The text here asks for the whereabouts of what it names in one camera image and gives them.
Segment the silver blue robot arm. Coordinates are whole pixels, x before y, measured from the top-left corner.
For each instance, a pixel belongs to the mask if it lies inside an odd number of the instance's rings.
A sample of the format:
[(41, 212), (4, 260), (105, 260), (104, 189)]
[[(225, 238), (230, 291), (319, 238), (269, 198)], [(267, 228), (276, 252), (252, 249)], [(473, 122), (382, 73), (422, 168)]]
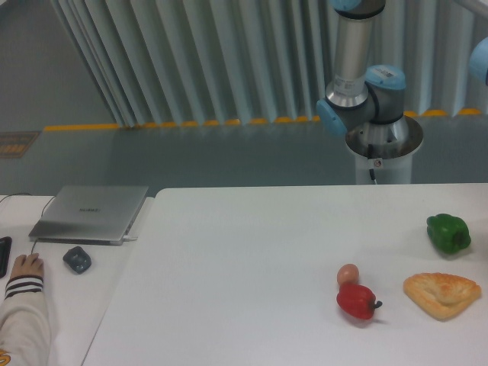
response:
[(343, 135), (404, 112), (450, 115), (478, 104), (470, 83), (487, 82), (485, 1), (334, 1), (338, 17), (332, 76), (316, 104), (321, 122)]

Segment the person's hand on mouse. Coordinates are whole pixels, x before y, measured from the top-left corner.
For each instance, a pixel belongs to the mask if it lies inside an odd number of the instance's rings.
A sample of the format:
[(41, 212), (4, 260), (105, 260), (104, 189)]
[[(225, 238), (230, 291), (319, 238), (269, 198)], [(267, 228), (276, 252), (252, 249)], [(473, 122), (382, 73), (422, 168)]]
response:
[(44, 265), (38, 253), (20, 255), (14, 260), (9, 284), (43, 285)]

